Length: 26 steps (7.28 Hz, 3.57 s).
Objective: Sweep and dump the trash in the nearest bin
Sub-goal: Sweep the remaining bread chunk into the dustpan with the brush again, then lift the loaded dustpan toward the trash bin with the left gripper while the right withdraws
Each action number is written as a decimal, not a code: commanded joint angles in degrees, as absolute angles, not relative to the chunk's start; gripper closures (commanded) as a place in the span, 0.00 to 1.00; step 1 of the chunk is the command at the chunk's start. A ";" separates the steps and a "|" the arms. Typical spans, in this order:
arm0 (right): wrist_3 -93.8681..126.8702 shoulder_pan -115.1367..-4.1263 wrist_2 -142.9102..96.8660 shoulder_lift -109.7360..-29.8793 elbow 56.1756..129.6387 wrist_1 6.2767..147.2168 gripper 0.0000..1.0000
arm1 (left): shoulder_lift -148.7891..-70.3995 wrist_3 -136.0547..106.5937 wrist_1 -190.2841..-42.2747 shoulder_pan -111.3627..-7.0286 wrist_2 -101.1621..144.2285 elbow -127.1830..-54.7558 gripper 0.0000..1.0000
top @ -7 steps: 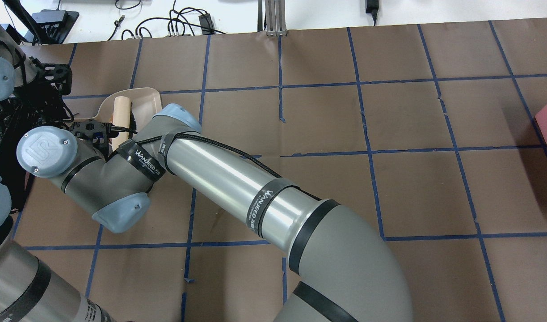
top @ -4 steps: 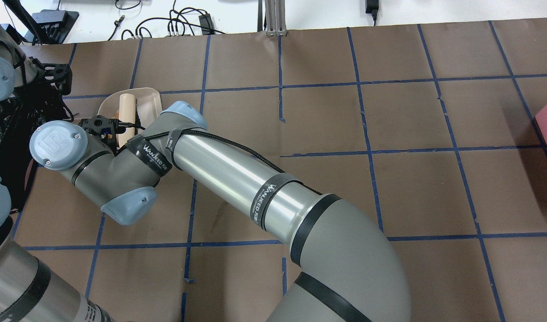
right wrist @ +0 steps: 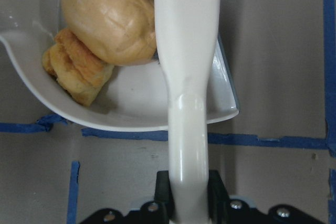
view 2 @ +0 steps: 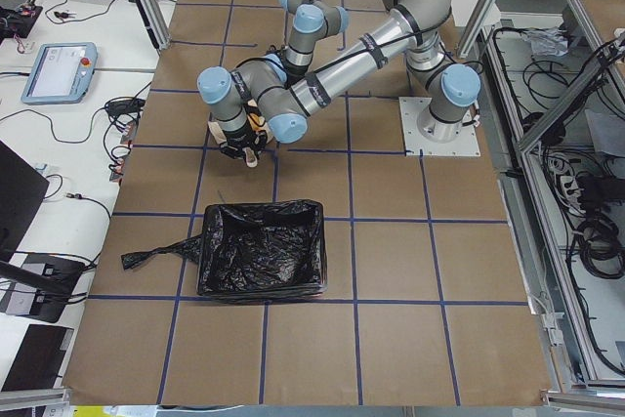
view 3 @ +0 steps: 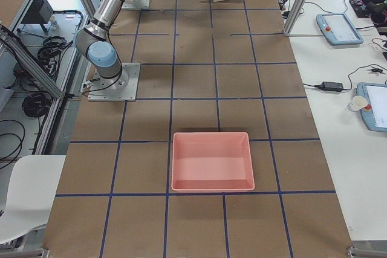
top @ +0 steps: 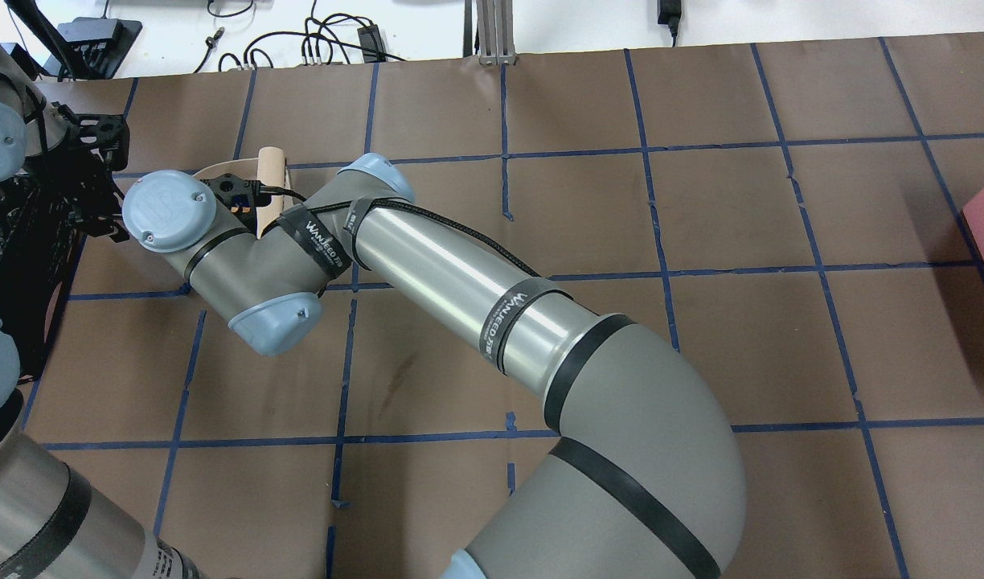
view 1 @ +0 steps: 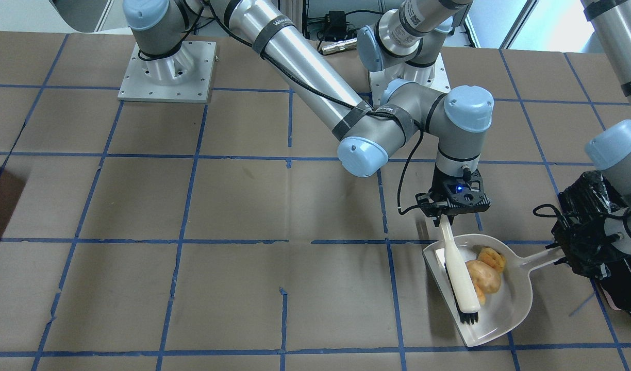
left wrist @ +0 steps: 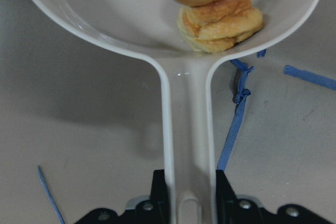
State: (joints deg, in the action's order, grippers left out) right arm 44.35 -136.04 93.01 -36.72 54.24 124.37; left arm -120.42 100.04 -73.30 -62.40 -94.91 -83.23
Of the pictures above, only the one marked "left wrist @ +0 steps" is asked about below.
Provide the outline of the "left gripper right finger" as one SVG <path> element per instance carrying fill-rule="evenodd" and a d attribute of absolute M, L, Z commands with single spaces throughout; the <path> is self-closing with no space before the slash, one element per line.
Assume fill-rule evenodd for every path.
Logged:
<path fill-rule="evenodd" d="M 216 204 L 218 223 L 330 223 L 301 205 L 286 204 L 272 213 L 256 200 L 238 198 L 222 170 L 216 171 Z"/>

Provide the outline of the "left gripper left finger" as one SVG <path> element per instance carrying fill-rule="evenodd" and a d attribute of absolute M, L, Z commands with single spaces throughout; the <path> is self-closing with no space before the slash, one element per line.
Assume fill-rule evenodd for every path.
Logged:
<path fill-rule="evenodd" d="M 96 208 L 77 223 L 170 223 L 170 202 L 164 170 L 153 172 L 149 199 L 141 200 L 134 207 L 118 215 L 108 208 Z"/>

